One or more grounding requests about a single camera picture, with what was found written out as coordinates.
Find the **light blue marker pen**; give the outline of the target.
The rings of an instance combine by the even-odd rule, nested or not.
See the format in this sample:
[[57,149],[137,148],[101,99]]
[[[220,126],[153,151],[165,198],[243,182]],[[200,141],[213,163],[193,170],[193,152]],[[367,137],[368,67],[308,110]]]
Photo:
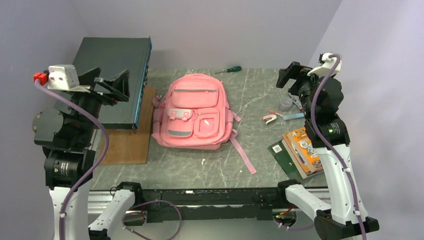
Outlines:
[[290,115],[284,115],[282,118],[287,121],[287,120],[294,120],[294,119],[300,119],[300,118],[304,118],[305,115],[303,112],[300,113],[296,113],[296,114],[290,114]]

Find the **pink student backpack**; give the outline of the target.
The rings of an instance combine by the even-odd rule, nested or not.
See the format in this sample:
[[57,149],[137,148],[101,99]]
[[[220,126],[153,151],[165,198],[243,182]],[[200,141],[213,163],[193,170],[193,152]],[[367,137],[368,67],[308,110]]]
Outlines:
[[201,73],[175,80],[164,97],[156,96],[152,137],[168,148],[217,150],[230,141],[251,174],[257,171],[237,141],[234,122],[242,119],[230,109],[222,81]]

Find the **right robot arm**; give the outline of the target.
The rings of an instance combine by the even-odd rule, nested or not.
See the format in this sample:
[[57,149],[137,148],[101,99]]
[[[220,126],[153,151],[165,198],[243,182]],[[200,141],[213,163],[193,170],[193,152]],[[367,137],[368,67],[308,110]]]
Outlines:
[[278,88],[294,80],[288,91],[299,97],[305,132],[322,164],[330,203],[294,179],[278,183],[275,200],[282,208],[293,205],[303,211],[322,240],[364,240],[368,233],[378,231],[380,225],[369,216],[356,186],[350,137],[337,114],[344,95],[335,75],[335,71],[327,70],[320,76],[296,61],[278,72]]

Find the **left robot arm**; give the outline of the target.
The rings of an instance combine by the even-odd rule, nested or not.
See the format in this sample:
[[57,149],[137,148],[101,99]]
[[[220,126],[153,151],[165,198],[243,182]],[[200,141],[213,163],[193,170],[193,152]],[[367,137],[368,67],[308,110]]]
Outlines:
[[71,64],[57,64],[33,76],[39,90],[65,105],[42,110],[32,121],[34,143],[45,155],[56,240],[109,240],[126,212],[144,203],[139,183],[120,183],[114,200],[94,222],[88,222],[93,171],[109,147],[99,113],[102,106],[127,102],[130,96],[127,69],[109,79],[100,74],[99,67],[78,74]]

